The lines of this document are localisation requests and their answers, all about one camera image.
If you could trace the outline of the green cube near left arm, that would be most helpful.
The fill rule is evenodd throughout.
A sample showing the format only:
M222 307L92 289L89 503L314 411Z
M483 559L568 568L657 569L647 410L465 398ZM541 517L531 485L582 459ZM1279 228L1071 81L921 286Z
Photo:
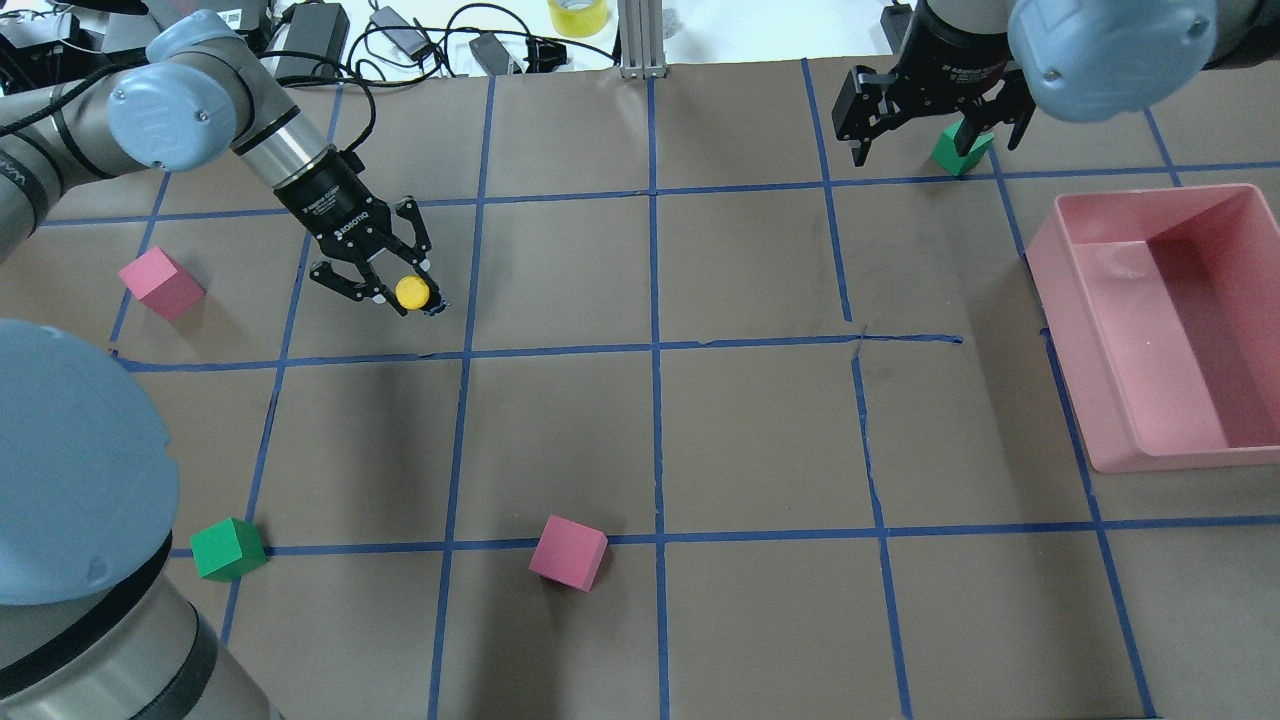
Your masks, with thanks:
M227 518L189 538L189 550L198 577L232 583L268 562L257 527L238 518Z

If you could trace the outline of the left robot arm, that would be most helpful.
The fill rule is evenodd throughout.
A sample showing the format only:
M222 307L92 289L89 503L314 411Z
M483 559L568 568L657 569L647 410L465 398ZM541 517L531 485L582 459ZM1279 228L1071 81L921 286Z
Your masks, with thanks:
M3 100L3 255L74 187L239 156L319 242L319 284L439 313L412 197L378 199L246 41L200 10L143 64ZM169 434L129 373L74 334L3 320L3 716L279 719L165 575Z

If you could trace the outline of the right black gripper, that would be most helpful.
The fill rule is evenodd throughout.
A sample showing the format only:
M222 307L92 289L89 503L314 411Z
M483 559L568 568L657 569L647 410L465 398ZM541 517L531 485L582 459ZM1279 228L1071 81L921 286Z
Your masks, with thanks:
M891 73L854 67L832 108L836 137L855 167L872 145L913 117L960 111L955 150L972 151L978 136L1011 126L1007 150L1021 143L1037 105L1020 70L1011 70L1009 36L974 33L943 20L913 20Z

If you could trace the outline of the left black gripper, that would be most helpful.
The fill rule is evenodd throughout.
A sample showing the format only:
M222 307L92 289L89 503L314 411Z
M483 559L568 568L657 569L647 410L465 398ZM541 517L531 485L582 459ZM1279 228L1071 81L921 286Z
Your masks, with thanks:
M402 197L389 206L366 187L343 152L326 150L312 167L276 187L275 197L326 258L356 265L389 250L417 275L430 272L433 242L417 200ZM408 224L408 240L398 234L398 223ZM353 302L384 304L406 316L406 309L376 274L353 281L321 260L311 265L308 278Z

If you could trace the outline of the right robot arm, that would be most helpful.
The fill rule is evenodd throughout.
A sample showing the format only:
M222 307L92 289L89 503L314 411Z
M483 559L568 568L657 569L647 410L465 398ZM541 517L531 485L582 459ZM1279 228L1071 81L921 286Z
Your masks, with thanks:
M918 1L895 67L854 67L832 124L864 165L882 135L960 115L960 155L996 126L1016 149L1037 111L1098 123L1142 111L1202 70L1277 59L1275 1Z

